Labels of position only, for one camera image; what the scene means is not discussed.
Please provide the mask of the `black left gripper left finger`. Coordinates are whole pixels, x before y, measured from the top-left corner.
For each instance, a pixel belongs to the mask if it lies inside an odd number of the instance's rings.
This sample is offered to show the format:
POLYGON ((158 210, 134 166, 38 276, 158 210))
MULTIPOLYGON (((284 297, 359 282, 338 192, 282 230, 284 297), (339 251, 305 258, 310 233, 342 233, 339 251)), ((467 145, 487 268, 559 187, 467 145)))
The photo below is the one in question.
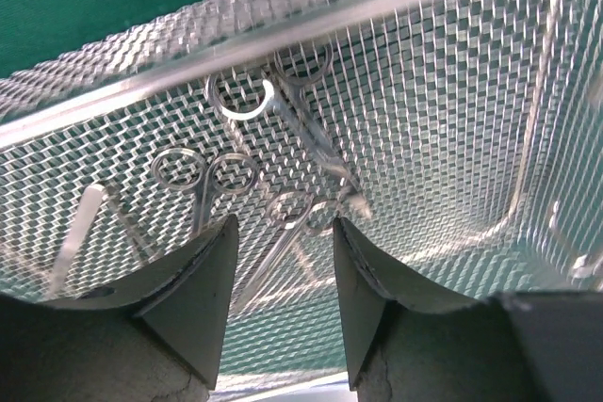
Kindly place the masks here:
POLYGON ((5 401, 205 401, 217 383, 238 221, 78 298, 1 299, 5 401))

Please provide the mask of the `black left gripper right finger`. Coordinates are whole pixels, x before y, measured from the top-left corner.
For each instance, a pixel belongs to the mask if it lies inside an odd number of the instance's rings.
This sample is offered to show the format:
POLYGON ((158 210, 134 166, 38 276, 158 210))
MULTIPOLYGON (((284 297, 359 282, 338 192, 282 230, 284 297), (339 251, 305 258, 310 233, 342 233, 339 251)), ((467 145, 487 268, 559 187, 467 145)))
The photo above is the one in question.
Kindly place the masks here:
POLYGON ((598 401, 602 296, 447 289, 333 223, 350 389, 362 401, 598 401))

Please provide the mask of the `steel surgical forceps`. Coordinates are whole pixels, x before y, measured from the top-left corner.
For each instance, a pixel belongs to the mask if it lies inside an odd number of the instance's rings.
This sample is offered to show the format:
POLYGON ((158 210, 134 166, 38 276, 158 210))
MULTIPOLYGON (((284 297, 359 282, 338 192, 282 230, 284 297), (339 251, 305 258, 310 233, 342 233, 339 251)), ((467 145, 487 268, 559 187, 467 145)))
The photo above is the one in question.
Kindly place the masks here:
POLYGON ((151 163, 151 173, 164 188, 189 194, 194 197, 191 218, 190 238, 197 237, 207 228, 211 209, 220 195, 243 195, 248 193, 259 180, 259 166, 247 154, 224 153, 207 164, 204 156, 190 148, 172 147, 159 152, 151 163), (184 176, 174 180, 165 175, 162 168, 172 161, 178 170, 184 170, 184 176), (232 161, 251 172, 243 185, 228 187, 216 180, 216 173, 223 164, 232 161))

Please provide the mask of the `steel wire mesh tray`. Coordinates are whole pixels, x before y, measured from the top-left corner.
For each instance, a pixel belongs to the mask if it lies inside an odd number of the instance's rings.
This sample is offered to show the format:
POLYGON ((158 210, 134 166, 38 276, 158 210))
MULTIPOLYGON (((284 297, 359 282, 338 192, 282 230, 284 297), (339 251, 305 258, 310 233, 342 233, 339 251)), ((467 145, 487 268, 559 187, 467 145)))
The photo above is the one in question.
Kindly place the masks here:
POLYGON ((351 217, 379 247, 470 297, 602 286, 602 0, 200 0, 1 74, 1 291, 46 300, 85 188, 106 197, 57 296, 125 276, 188 237, 193 198, 157 183, 155 155, 207 164, 244 153, 259 180, 220 195, 240 246, 233 302, 282 230, 287 190, 337 199, 308 221, 240 314, 231 310, 222 399, 339 374, 345 357, 331 222, 351 217), (358 178, 360 216, 274 112, 247 112, 274 54, 305 77, 314 118, 358 178))

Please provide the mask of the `steel surgical scissors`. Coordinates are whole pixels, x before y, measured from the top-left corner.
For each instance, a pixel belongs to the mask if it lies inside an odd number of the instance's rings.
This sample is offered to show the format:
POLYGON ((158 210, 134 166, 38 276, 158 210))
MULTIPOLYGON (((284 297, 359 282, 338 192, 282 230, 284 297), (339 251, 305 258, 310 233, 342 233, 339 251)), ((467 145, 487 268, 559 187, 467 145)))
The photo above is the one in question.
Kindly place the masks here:
POLYGON ((280 55, 275 53, 269 70, 261 76, 264 96, 259 106, 251 111, 232 110, 222 102, 217 88, 218 76, 215 73, 208 76, 205 82, 207 100, 228 121, 251 121, 269 111, 276 113, 301 140, 316 164, 342 183, 341 199, 349 203, 360 216, 371 219, 373 213, 358 178, 335 150, 331 138, 321 122, 314 118, 310 104, 306 101, 306 88, 326 75, 332 66, 333 46, 326 44, 321 52, 324 59, 318 64, 318 69, 305 77, 288 75, 280 55))

